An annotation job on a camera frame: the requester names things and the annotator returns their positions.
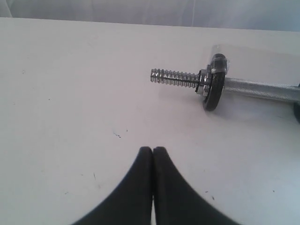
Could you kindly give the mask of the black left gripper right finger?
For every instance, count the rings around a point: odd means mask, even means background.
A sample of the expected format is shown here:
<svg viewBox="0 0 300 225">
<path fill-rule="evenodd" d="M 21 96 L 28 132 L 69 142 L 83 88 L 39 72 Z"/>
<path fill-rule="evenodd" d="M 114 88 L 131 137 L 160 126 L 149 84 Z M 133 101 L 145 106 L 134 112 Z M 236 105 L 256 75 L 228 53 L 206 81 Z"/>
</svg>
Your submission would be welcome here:
<svg viewBox="0 0 300 225">
<path fill-rule="evenodd" d="M 166 148 L 153 150 L 153 195 L 157 225 L 236 225 L 204 200 L 182 177 Z"/>
</svg>

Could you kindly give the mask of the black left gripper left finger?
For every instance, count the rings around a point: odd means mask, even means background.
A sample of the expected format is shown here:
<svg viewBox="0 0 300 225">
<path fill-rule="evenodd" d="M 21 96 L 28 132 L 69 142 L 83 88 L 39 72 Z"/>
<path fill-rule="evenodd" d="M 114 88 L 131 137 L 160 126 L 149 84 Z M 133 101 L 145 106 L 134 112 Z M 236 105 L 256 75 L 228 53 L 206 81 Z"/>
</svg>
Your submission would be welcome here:
<svg viewBox="0 0 300 225">
<path fill-rule="evenodd" d="M 150 225 L 153 155 L 141 147 L 118 186 L 75 225 Z"/>
</svg>

